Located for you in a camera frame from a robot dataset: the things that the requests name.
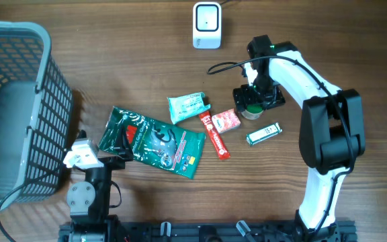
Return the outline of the green lid jar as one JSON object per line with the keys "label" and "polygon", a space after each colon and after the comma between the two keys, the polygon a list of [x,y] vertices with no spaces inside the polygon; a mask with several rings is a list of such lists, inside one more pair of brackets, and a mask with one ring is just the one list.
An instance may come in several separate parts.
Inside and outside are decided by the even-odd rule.
{"label": "green lid jar", "polygon": [[241,115],[248,120],[256,120],[263,113],[263,108],[260,105],[248,105]]}

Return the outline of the red small carton box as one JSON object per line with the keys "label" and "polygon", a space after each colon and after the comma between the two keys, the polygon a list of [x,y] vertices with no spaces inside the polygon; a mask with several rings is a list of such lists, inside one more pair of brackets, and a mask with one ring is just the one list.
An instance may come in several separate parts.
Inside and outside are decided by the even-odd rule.
{"label": "red small carton box", "polygon": [[241,125],[241,121],[234,109],[214,114],[212,116],[212,122],[219,134],[238,128]]}

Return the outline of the green white small box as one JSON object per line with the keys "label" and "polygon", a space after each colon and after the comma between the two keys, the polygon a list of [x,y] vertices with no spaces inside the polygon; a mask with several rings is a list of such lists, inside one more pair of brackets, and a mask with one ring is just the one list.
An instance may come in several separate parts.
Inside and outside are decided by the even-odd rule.
{"label": "green white small box", "polygon": [[283,130],[278,122],[265,126],[255,132],[246,135],[247,143],[250,146],[256,145],[264,140],[278,135]]}

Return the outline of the green glove package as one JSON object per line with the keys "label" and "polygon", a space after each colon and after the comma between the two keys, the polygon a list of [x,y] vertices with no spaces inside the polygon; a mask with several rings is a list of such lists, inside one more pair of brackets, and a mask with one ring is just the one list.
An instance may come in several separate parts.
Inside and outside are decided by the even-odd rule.
{"label": "green glove package", "polygon": [[116,143],[124,130],[132,149],[134,160],[192,179],[196,173],[206,135],[114,107],[99,149],[117,153]]}

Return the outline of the teal tissue packet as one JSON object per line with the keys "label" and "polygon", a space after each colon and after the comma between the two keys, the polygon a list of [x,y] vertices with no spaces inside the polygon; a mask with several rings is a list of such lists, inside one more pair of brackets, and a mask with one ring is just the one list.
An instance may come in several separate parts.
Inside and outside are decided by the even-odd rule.
{"label": "teal tissue packet", "polygon": [[208,111],[211,105],[206,102],[204,92],[191,93],[179,97],[168,97],[170,119],[173,124]]}

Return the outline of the red coffee stick sachet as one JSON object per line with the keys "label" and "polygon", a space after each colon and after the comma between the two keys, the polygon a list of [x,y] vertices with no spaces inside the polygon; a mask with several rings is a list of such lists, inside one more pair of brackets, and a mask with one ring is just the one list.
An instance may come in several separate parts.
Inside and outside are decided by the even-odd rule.
{"label": "red coffee stick sachet", "polygon": [[208,135],[210,137],[210,140],[212,144],[214,145],[214,148],[216,149],[216,152],[218,154],[218,157],[220,160],[225,160],[230,158],[230,153],[228,152],[228,149],[226,148],[225,144],[223,143],[220,134],[218,133],[217,129],[215,128],[212,117],[210,115],[209,111],[202,112],[199,114],[200,120],[202,121],[205,129],[208,132]]}

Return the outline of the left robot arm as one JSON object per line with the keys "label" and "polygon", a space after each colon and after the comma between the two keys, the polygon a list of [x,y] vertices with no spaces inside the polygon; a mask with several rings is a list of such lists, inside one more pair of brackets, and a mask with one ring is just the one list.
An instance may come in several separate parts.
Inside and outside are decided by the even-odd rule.
{"label": "left robot arm", "polygon": [[99,147],[86,137],[82,130],[68,151],[63,163],[68,168],[85,172],[85,180],[73,184],[67,192],[71,222],[59,228],[59,241],[129,241],[130,236],[116,215],[109,209],[120,204],[110,204],[112,171],[125,168],[134,155],[122,127],[116,135],[116,154],[98,157]]}

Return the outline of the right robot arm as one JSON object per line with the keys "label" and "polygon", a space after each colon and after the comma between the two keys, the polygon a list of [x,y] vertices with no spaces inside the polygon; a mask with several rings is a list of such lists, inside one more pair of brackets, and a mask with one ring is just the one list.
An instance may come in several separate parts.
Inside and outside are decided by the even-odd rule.
{"label": "right robot arm", "polygon": [[285,89],[302,109],[299,149],[308,166],[304,199],[294,220],[264,226],[267,241],[357,241],[352,221],[335,218],[343,180],[363,155],[366,138],[360,94],[323,79],[291,42],[257,36],[241,62],[249,82],[234,89],[236,110],[254,120],[284,105]]}

